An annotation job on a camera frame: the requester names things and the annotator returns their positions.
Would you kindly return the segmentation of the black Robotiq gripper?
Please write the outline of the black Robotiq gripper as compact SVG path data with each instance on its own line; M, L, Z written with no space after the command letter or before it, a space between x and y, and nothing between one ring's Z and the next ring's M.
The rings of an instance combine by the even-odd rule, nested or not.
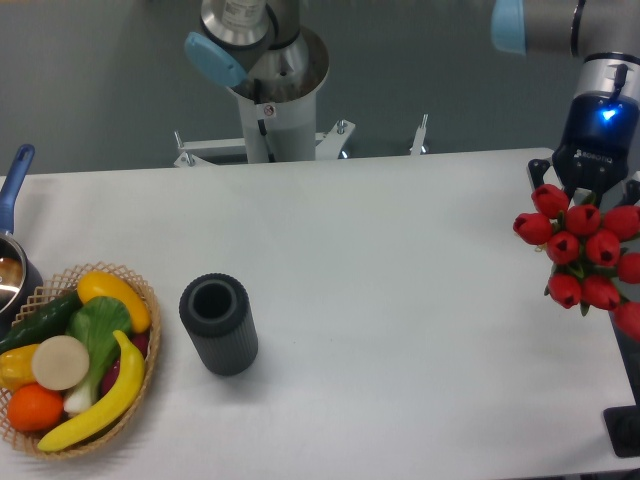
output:
M531 191L548 184L573 197L579 190L597 199L625 180L628 157L639 122L633 101L612 101L600 95L580 95L571 103L559 147L550 158L527 164ZM637 205L640 172L626 179L619 206Z

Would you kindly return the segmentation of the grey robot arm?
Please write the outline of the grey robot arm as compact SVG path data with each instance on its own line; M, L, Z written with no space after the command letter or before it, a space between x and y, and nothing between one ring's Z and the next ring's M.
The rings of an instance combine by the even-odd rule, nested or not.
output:
M316 95L329 71L323 41L300 22L296 1L205 1L201 27L185 54L237 100L240 147L252 163L337 159L354 125L316 129ZM630 168L639 134L639 5L635 1L499 1L491 18L495 48L526 54L567 51L582 60L557 149L528 170L533 186L554 172L569 194L597 199L615 188L639 200Z

